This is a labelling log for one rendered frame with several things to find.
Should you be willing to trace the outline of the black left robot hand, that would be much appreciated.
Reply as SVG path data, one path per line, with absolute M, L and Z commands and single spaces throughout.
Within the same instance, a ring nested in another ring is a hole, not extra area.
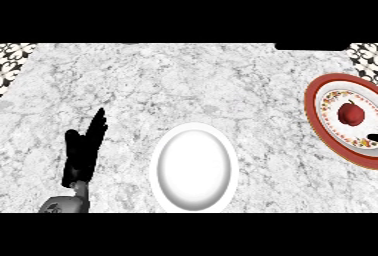
M 66 161 L 62 176 L 62 186 L 65 188 L 69 188 L 77 181 L 89 183 L 91 180 L 97 151 L 106 130 L 105 109 L 100 108 L 91 119 L 86 134 L 81 135 L 74 129 L 65 132 Z

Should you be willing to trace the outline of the red bell pepper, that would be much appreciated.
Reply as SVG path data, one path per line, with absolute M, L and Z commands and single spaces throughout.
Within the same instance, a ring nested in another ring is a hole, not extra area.
M 365 120 L 365 111 L 353 101 L 344 103 L 338 109 L 338 121 L 350 126 L 357 126 Z

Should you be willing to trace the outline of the red rimmed floral plate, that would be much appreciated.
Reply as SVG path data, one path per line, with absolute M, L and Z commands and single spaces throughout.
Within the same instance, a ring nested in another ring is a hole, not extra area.
M 353 101 L 365 111 L 357 126 L 338 121 L 338 109 Z M 304 93 L 304 110 L 312 128 L 329 149 L 351 163 L 378 170 L 378 86 L 357 76 L 331 73 L 317 77 Z

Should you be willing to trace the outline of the plain white plate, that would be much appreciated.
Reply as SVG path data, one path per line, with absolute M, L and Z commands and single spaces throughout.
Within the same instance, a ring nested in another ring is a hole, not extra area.
M 151 157 L 149 182 L 167 213 L 218 213 L 235 195 L 239 164 L 226 135 L 208 124 L 176 126 Z

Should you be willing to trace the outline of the black appliance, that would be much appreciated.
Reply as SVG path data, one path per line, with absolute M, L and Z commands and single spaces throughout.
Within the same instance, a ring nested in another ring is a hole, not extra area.
M 343 51 L 350 43 L 275 43 L 278 50 L 294 51 Z

